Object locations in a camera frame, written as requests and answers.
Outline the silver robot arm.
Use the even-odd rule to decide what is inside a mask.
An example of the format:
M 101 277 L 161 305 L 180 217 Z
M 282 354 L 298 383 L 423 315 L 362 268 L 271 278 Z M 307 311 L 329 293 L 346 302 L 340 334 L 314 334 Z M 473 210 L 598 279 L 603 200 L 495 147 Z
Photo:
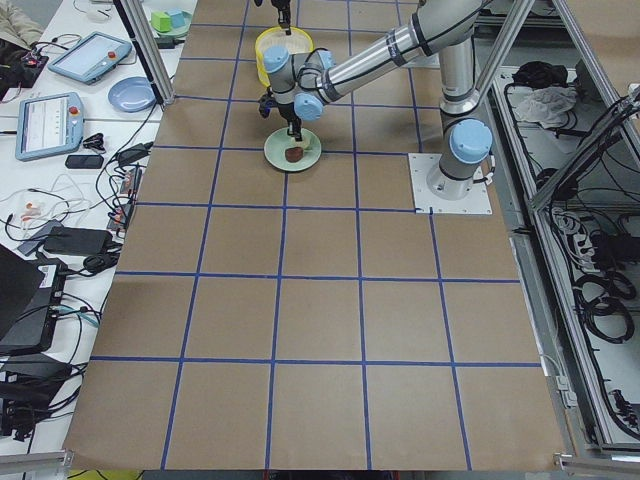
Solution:
M 316 134 L 304 123 L 318 120 L 326 106 L 396 70 L 436 68 L 441 76 L 441 110 L 450 116 L 471 112 L 480 101 L 473 47 L 475 22 L 484 1 L 422 1 L 406 24 L 395 27 L 342 62 L 316 48 L 294 53 L 284 44 L 263 55 L 269 86 L 259 112 L 278 111 L 287 125 L 264 143 L 265 159 L 284 172 L 314 166 L 322 153 Z

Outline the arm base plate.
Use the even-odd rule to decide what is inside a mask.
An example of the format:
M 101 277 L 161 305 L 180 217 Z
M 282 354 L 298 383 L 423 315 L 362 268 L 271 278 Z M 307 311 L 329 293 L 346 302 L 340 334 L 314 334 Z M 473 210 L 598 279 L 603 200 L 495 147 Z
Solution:
M 440 170 L 441 155 L 409 153 L 414 210 L 422 214 L 491 215 L 488 187 L 482 167 L 466 180 L 452 180 Z

